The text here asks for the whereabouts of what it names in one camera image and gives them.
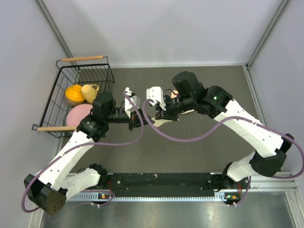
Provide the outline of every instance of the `mug handle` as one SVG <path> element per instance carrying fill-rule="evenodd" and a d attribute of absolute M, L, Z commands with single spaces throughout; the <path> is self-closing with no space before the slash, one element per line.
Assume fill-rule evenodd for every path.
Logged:
<path fill-rule="evenodd" d="M 94 88 L 94 86 L 96 86 L 96 89 L 95 89 L 95 88 L 94 88 L 94 89 L 96 90 L 96 92 L 98 92 L 98 90 L 99 90 L 99 85 L 97 85 L 97 84 L 90 84 L 90 86 L 93 87 L 93 88 Z"/>

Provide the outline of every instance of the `black wire basket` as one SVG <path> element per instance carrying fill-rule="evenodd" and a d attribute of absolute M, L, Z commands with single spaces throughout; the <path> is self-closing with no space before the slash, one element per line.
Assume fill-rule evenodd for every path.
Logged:
<path fill-rule="evenodd" d="M 89 61 L 90 64 L 78 64 Z M 108 57 L 79 57 L 58 60 L 59 73 L 55 79 L 40 124 L 34 124 L 32 130 L 45 131 L 56 138 L 70 137 L 74 129 L 65 126 L 67 113 L 72 109 L 64 97 L 65 91 L 72 85 L 97 84 L 100 91 L 112 91 L 115 82 Z"/>

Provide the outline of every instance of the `yellow bowl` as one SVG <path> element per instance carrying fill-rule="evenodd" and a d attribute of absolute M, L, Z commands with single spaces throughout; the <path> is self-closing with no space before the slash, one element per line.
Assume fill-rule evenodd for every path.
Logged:
<path fill-rule="evenodd" d="M 85 101 L 85 97 L 81 92 L 81 85 L 73 85 L 66 89 L 66 101 L 71 106 L 76 106 Z"/>

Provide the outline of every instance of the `pink plate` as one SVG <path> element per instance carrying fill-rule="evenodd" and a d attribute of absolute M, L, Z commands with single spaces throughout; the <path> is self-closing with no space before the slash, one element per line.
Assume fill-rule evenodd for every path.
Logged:
<path fill-rule="evenodd" d="M 78 126 L 82 119 L 90 114 L 92 108 L 93 105 L 91 104 L 80 104 L 72 108 L 72 110 L 66 116 L 67 126 Z"/>

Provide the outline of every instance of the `white panel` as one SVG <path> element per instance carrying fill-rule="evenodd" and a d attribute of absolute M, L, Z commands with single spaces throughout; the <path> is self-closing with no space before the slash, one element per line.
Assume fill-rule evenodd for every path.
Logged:
<path fill-rule="evenodd" d="M 304 148 L 304 1 L 291 1 L 252 67 L 264 111 L 271 127 L 291 133 Z M 302 166 L 298 150 L 287 154 L 285 168 Z M 296 179 L 304 199 L 304 176 Z"/>
<path fill-rule="evenodd" d="M 58 145 L 31 127 L 40 122 L 55 61 L 64 54 L 33 0 L 2 1 L 0 21 L 0 227 L 25 228 L 30 216 L 21 210 L 23 180 L 47 165 Z"/>
<path fill-rule="evenodd" d="M 281 0 L 45 0 L 74 56 L 112 66 L 248 62 Z"/>

